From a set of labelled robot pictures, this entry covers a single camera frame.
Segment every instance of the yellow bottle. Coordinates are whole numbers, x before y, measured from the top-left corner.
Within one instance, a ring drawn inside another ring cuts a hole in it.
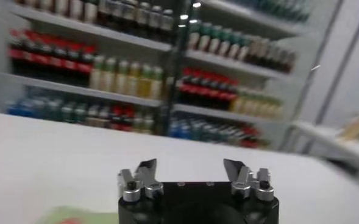
[[[140,79],[140,64],[133,62],[130,66],[127,78],[127,94],[137,96],[138,82]]]

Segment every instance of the white shelving unit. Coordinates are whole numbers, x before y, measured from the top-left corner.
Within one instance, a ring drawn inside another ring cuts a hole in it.
[[[20,6],[15,3],[9,3],[9,11],[15,15],[22,16],[23,18],[41,21],[44,23],[55,24],[57,26],[67,27],[74,30],[79,30],[85,33],[100,35],[102,37],[110,38],[125,43],[130,43],[157,51],[167,52],[171,46],[169,44],[160,43],[158,41],[148,40],[141,37],[128,35],[125,33],[117,32],[114,30],[106,29],[97,25],[82,23],[73,19],[53,15],[47,12],[41,12],[36,9]]]
[[[303,25],[282,21],[276,17],[224,0],[204,0],[202,4],[213,10],[227,12],[233,16],[240,17],[245,21],[258,25],[261,29],[277,30],[280,32],[279,35],[281,37],[296,37],[306,32],[306,28]]]
[[[34,86],[44,89],[51,89],[55,91],[63,91],[66,93],[80,94],[83,96],[99,97],[108,100],[117,100],[121,102],[134,103],[137,105],[143,105],[147,107],[159,107],[161,103],[159,100],[151,100],[151,99],[144,99],[134,96],[127,96],[118,93],[110,93],[96,89],[89,89],[89,88],[66,85],[56,82],[49,82],[39,79],[32,79],[28,77],[13,75],[13,74],[0,73],[0,78],[3,80],[7,79],[10,82],[20,83],[26,86]]]
[[[219,57],[217,55],[208,54],[200,51],[187,51],[187,58],[191,58],[197,61],[203,61],[215,66],[229,68],[240,72],[245,72],[252,75],[257,75],[260,77],[265,77],[268,79],[280,79],[286,80],[289,79],[289,74],[284,74],[282,72],[274,71],[267,68],[262,68],[256,65],[250,65],[248,63],[242,63],[234,60],[229,60],[226,58]]]
[[[227,111],[222,110],[214,110],[204,107],[195,107],[195,106],[189,106],[184,104],[175,104],[174,105],[174,111],[182,111],[187,113],[193,113],[193,114],[200,114],[204,116],[210,116],[210,117],[218,117],[222,119],[228,119],[232,121],[240,121],[240,122],[252,122],[252,123],[265,123],[265,122],[278,122],[271,119],[266,119],[262,117],[252,117],[247,116],[244,114],[235,114]]]

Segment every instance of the white tabletop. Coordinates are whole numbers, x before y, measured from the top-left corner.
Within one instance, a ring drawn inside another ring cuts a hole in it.
[[[294,126],[320,143],[323,143],[334,150],[338,150],[342,154],[347,154],[359,164],[359,139],[343,141],[338,138],[340,130],[321,125],[314,126],[313,124],[304,121],[296,121]]]
[[[280,223],[359,223],[359,185],[311,158],[0,114],[0,223],[54,206],[117,210],[116,174],[157,158],[160,181],[226,181],[223,158],[268,167]]]

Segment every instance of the shelf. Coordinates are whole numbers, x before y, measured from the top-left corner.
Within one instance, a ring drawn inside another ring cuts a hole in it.
[[[359,163],[359,139],[343,141],[338,137],[340,130],[332,127],[313,125],[309,122],[295,121],[293,127],[301,131],[306,136],[327,145],[333,149],[339,150],[339,154],[348,154],[358,160]]]
[[[217,55],[208,54],[200,51],[187,51],[187,58],[191,58],[197,61],[203,61],[211,65],[219,67],[229,68],[236,71],[246,72],[268,79],[288,79],[289,74],[273,71],[271,69],[262,68],[256,65],[250,65],[248,63],[242,63],[234,60],[219,57]]]
[[[155,49],[162,52],[167,52],[171,48],[171,45],[169,44],[160,43],[158,41],[148,40],[133,35],[128,35],[125,33],[117,32],[114,30],[106,29],[92,24],[82,23],[73,19],[61,17],[58,15],[53,15],[46,12],[41,12],[14,3],[9,4],[9,10],[16,15],[22,16],[27,19],[41,21],[49,24],[55,24],[57,26],[67,27],[85,33],[91,33],[102,37],[110,38],[113,40],[118,40],[138,46],[147,47],[150,49]]]
[[[39,79],[32,79],[27,77],[22,77],[18,75],[0,73],[0,78],[10,81],[20,83],[26,86],[34,86],[44,89],[51,89],[55,91],[63,91],[66,93],[80,94],[84,96],[98,97],[108,100],[117,100],[121,102],[134,103],[138,105],[148,106],[148,107],[159,107],[159,100],[143,99],[134,96],[127,96],[118,93],[109,93],[96,89],[83,88],[78,86],[66,85],[56,82],[49,82]]]
[[[278,39],[296,37],[306,32],[305,26],[301,24],[284,21],[232,2],[223,0],[204,0],[202,6],[206,6],[206,8],[214,11],[217,10],[219,12],[228,13],[231,16],[239,17],[241,22],[246,22],[246,25],[247,23],[253,23],[258,27],[259,32],[265,33],[264,37]]]
[[[204,108],[204,107],[195,107],[195,106],[189,106],[189,105],[184,105],[184,104],[175,104],[174,110],[187,112],[187,113],[193,113],[193,114],[200,114],[200,115],[210,116],[210,117],[219,117],[219,118],[223,118],[223,119],[240,121],[240,122],[253,122],[253,123],[277,122],[277,121],[273,121],[273,120],[269,120],[269,119],[264,119],[261,117],[252,117],[252,116],[247,116],[244,114],[236,114],[236,113],[231,113],[228,111],[215,110],[215,109],[209,109],[209,108]]]

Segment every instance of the green object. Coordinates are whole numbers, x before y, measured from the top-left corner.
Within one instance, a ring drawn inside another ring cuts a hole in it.
[[[117,213],[91,212],[85,209],[61,206],[52,209],[37,224],[118,224]]]

